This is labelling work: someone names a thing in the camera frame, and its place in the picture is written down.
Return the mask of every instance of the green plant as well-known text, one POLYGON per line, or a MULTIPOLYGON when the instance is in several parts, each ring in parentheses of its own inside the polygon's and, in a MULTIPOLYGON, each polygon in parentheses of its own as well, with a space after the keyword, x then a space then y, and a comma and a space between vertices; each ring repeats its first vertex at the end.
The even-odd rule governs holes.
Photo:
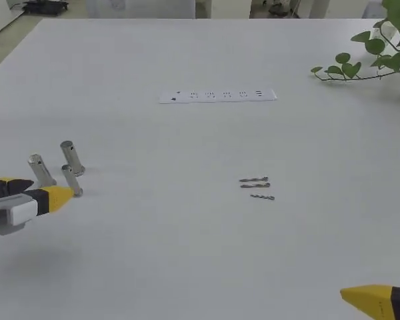
POLYGON ((400 73, 400 42, 392 43, 386 38, 382 32, 384 23, 392 24, 400 33, 400 0, 382 0, 382 6, 387 10, 387 18, 377 22, 373 27, 378 29, 382 38, 388 42, 395 50, 393 55, 383 55, 385 50, 385 42, 381 39, 371 39, 371 32, 365 31, 351 38, 354 42, 364 43, 366 51, 372 55, 376 55, 375 62, 371 67, 377 68, 377 75, 372 77, 361 77, 358 75, 362 65, 361 62, 350 61, 349 53, 340 53, 335 57, 339 65, 331 65, 324 70, 324 76, 318 74, 323 67, 314 67, 311 72, 322 81, 351 81, 351 80, 366 80, 373 78, 382 78, 394 73, 400 73), (383 69, 389 69, 387 72, 380 73, 383 69))

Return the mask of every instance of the white power strip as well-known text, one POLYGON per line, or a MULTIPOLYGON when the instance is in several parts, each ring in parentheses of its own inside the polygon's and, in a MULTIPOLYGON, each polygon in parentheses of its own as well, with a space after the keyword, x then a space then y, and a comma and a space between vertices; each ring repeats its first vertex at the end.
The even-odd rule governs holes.
POLYGON ((206 90, 206 91, 169 91, 160 96, 161 104, 170 103, 213 103, 241 101, 277 100, 274 91, 268 89, 253 90, 206 90))

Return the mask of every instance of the electrical outlet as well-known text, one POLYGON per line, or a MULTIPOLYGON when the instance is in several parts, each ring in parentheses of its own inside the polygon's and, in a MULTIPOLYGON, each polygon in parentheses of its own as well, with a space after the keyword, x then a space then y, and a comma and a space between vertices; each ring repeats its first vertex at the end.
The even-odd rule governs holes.
POLYGON ((213 103, 240 101, 277 100, 274 91, 268 89, 254 90, 206 90, 206 91, 169 91, 160 96, 160 103, 213 103))

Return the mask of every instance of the metal pin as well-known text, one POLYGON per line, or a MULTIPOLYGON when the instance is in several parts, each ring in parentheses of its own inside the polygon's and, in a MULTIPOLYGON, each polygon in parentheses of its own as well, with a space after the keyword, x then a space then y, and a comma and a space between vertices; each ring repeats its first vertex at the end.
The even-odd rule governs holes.
POLYGON ((258 184, 258 185, 241 185, 241 188, 270 188, 269 183, 263 183, 263 184, 258 184))
POLYGON ((77 181, 77 178, 75 177, 71 166, 63 165, 61 170, 65 176, 65 179, 67 180, 68 186, 72 188, 74 192, 74 197, 75 198, 81 197, 83 195, 83 189, 80 188, 79 182, 77 181))
POLYGON ((248 178, 248 179, 242 179, 239 180, 240 182, 256 182, 256 181, 268 181, 268 177, 264 177, 264 178, 248 178))
POLYGON ((267 199, 267 200, 274 200, 275 199, 272 195, 251 195, 251 197, 260 198, 260 199, 267 199))
POLYGON ((56 185, 56 180, 52 178, 40 155, 30 155, 28 158, 28 164, 39 181, 40 187, 50 187, 52 185, 56 185))
POLYGON ((84 166, 81 165, 79 156, 75 152, 75 147, 72 141, 64 141, 61 143, 62 152, 70 165, 73 168, 73 174, 76 177, 81 176, 85 172, 84 166))

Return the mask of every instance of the plant stem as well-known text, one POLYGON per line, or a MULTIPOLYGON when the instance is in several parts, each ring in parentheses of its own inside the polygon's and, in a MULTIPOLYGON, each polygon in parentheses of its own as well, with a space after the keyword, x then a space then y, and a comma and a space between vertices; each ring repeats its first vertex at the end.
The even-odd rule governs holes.
POLYGON ((396 50, 397 52, 400 52, 400 50, 398 50, 398 48, 396 48, 396 46, 390 41, 388 40, 388 38, 386 36, 384 36, 383 32, 382 32, 382 25, 379 26, 379 33, 381 34, 382 38, 384 38, 384 40, 386 40, 386 42, 388 42, 394 50, 396 50))
MULTIPOLYGON (((382 77, 386 77, 386 76, 388 76, 388 75, 393 75, 393 74, 395 74, 395 73, 400 73, 400 71, 393 71, 393 72, 388 72, 388 73, 384 73, 383 75, 375 75, 375 76, 373 76, 373 77, 366 77, 366 78, 362 78, 362 77, 359 77, 358 75, 356 75, 357 76, 357 78, 355 78, 355 79, 350 79, 350 80, 348 80, 348 81, 355 81, 355 80, 368 80, 368 79, 376 79, 376 78, 382 78, 382 77)), ((316 75, 316 74, 314 74, 317 78, 319 78, 320 80, 322 80, 322 81, 347 81, 347 80, 345 80, 345 79, 336 79, 336 78, 331 78, 331 79, 322 79, 322 78, 320 78, 318 75, 316 75)))

